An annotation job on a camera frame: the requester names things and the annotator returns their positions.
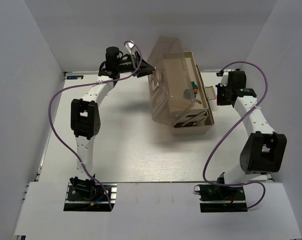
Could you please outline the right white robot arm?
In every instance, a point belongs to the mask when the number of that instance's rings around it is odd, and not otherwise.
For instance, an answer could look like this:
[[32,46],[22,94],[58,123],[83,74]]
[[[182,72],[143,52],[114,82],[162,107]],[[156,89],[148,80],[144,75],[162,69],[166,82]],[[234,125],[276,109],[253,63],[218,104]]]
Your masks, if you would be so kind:
[[222,80],[217,87],[217,105],[232,105],[244,117],[248,139],[241,151],[240,161],[224,172],[224,182],[217,185],[217,195],[226,200],[235,192],[232,184],[244,184],[261,175],[279,172],[287,138],[277,133],[267,122],[260,108],[255,91],[246,87],[244,71],[218,73]]

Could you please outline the green orange stubby screwdriver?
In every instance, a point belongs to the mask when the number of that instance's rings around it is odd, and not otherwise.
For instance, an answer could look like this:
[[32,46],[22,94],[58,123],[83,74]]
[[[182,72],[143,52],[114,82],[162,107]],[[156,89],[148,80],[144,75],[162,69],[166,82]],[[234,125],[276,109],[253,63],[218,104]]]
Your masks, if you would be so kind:
[[196,95],[198,93],[198,86],[194,81],[191,81],[191,85],[192,85],[193,93],[194,95]]

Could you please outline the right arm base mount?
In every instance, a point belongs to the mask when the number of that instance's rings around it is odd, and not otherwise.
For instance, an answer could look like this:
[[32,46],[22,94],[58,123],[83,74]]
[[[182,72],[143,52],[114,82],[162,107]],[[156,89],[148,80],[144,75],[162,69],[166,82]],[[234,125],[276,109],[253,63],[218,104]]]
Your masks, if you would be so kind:
[[197,184],[194,186],[194,193],[199,195],[201,213],[240,213],[248,211],[243,187]]

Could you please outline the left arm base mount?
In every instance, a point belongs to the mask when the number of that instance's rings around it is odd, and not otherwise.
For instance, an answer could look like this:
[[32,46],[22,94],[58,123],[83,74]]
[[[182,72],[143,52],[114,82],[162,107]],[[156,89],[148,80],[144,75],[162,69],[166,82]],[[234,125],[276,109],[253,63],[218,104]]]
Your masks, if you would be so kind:
[[68,184],[64,201],[64,212],[111,212],[116,201],[117,184],[109,183],[104,185],[106,191],[99,184],[77,186]]

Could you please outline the beige plastic toolbox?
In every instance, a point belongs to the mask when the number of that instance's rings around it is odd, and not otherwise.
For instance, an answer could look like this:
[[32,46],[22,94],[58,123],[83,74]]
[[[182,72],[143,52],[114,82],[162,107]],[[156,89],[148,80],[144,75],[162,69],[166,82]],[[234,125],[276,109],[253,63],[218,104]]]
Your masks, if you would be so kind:
[[[210,101],[216,99],[213,86],[206,86],[191,51],[183,51],[174,37],[158,37],[148,58],[155,71],[148,77],[152,120],[166,125],[175,135],[205,134],[214,126]],[[183,97],[198,86],[194,100]]]

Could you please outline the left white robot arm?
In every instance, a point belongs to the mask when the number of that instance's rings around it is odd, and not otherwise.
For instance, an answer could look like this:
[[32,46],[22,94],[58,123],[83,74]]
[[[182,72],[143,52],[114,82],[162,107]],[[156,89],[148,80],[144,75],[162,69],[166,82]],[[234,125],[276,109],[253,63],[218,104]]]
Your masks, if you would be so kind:
[[99,107],[119,81],[148,76],[155,70],[143,59],[138,46],[133,42],[125,44],[127,54],[115,46],[106,49],[96,82],[83,97],[71,102],[70,125],[76,141],[77,169],[99,185],[102,183],[93,173],[93,145],[101,127]]

